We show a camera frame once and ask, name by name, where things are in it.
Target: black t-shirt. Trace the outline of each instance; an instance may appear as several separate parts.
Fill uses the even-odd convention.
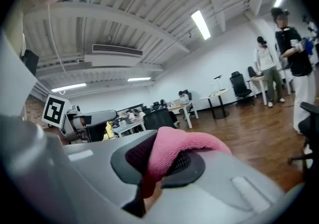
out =
[[[291,45],[291,40],[295,40],[295,42],[300,42],[302,40],[294,27],[289,27],[286,30],[276,32],[276,39],[281,54],[293,47]],[[306,51],[291,55],[288,57],[288,63],[291,73],[294,76],[305,76],[310,74],[313,70]]]

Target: wooden floor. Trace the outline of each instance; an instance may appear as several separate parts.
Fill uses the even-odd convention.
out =
[[[180,128],[187,132],[205,132],[222,140],[233,155],[277,182],[285,191],[303,181],[296,166],[287,158],[302,154],[304,137],[293,129],[294,94],[286,96],[285,104],[273,108],[263,105],[262,97],[256,105],[225,107],[230,115],[214,120],[211,111],[198,112],[199,119],[191,119],[193,129],[179,115]]]

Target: white ceiling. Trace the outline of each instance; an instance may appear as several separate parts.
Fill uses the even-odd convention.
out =
[[[63,72],[49,38],[47,7],[38,6],[25,13],[24,34],[27,48],[39,56],[37,90],[75,83],[87,87],[69,90],[66,97],[152,84],[128,84],[133,77],[152,77],[177,54],[188,55],[203,43],[191,19],[200,10],[214,36],[227,31],[227,22],[251,9],[258,13],[261,5],[273,0],[73,0],[51,5],[55,43],[65,65]],[[91,67],[84,54],[92,44],[113,44],[143,51],[140,63],[132,68]]]

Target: lamp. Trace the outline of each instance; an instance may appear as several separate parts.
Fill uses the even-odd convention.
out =
[[[218,85],[218,89],[219,89],[219,91],[223,91],[223,90],[225,90],[225,89],[220,89],[220,86],[219,86],[219,83],[218,83],[218,79],[220,79],[222,77],[222,75],[219,75],[219,76],[217,76],[217,77],[215,77],[214,78],[214,80],[216,80],[217,81],[217,85]]]

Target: cable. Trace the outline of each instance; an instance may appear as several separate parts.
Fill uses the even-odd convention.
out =
[[[61,67],[62,67],[63,71],[66,73],[65,68],[64,68],[64,66],[63,66],[63,63],[62,63],[62,61],[61,61],[61,59],[60,59],[60,55],[59,55],[58,50],[57,50],[57,48],[56,48],[55,41],[54,41],[53,30],[52,30],[52,24],[51,24],[50,4],[48,4],[48,20],[49,20],[50,37],[51,37],[51,42],[52,42],[52,45],[53,45],[54,52],[55,52],[56,56],[58,57],[58,60],[59,60],[59,62],[60,62],[60,64],[61,64]]]

